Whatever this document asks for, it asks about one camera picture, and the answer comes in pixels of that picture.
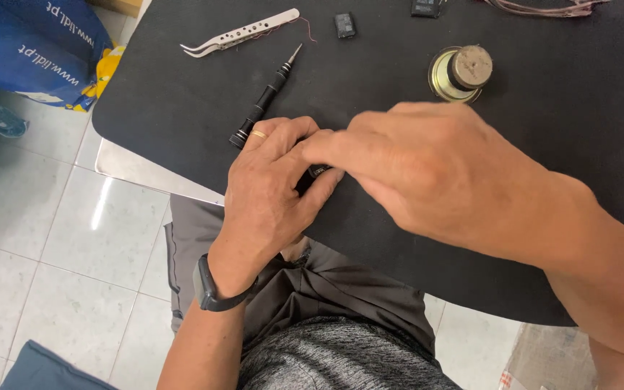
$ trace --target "black work mat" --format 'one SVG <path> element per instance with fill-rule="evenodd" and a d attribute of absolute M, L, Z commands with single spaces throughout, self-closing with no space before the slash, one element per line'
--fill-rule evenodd
<path fill-rule="evenodd" d="M 439 19 L 409 16 L 410 0 L 154 0 L 93 115 L 98 133 L 221 194 L 241 125 L 273 73 L 300 42 L 288 84 L 267 117 L 312 116 L 342 129 L 361 111 L 438 101 L 430 60 L 448 46 L 480 44 L 494 75 L 472 106 L 549 169 L 587 183 L 624 223 L 624 1 L 581 19 L 518 17 L 450 0 Z M 296 7 L 303 20 L 204 58 L 179 44 Z M 339 40 L 334 14 L 351 11 L 358 34 Z M 355 261 L 466 307 L 538 324 L 572 321 L 539 269 L 407 233 L 350 177 L 307 235 Z"/>

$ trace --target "white tile floor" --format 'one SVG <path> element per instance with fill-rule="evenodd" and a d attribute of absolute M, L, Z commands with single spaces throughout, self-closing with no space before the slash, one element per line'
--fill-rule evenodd
<path fill-rule="evenodd" d="M 128 42 L 135 19 L 98 14 Z M 3 92 L 0 103 L 30 120 L 22 138 L 0 137 L 0 382 L 34 339 L 121 390 L 154 389 L 173 339 L 168 195 L 92 171 L 89 114 Z M 497 389 L 519 324 L 425 301 L 445 372 Z"/>

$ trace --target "black watch strap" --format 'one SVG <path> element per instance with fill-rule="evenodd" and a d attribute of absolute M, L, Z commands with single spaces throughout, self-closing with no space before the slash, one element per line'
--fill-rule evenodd
<path fill-rule="evenodd" d="M 255 282 L 252 283 L 250 288 L 243 291 L 241 294 L 226 299 L 218 299 L 218 289 L 216 283 L 213 281 L 211 270 L 209 269 L 209 254 L 204 254 L 197 262 L 196 269 L 194 270 L 194 291 L 196 292 L 199 307 L 202 310 L 208 310 L 210 312 L 224 312 L 230 310 L 235 306 L 242 303 L 247 295 L 255 288 L 256 283 L 259 281 L 257 276 Z M 201 281 L 201 288 L 197 285 L 197 280 Z"/>

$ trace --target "grey shorts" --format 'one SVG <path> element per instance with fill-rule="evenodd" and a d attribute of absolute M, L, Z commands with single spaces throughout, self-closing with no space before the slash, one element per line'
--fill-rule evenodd
<path fill-rule="evenodd" d="M 172 195 L 173 222 L 166 226 L 173 331 L 194 299 L 192 274 L 221 231 L 223 207 Z M 272 259 L 245 311 L 243 344 L 316 316 L 369 319 L 406 332 L 434 354 L 435 335 L 425 318 L 423 293 L 312 241 L 307 261 Z"/>

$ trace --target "lidl bag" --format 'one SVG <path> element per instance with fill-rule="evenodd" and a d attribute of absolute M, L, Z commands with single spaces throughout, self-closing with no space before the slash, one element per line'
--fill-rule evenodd
<path fill-rule="evenodd" d="M 0 0 L 0 89 L 86 111 L 98 61 L 113 48 L 83 0 Z"/>

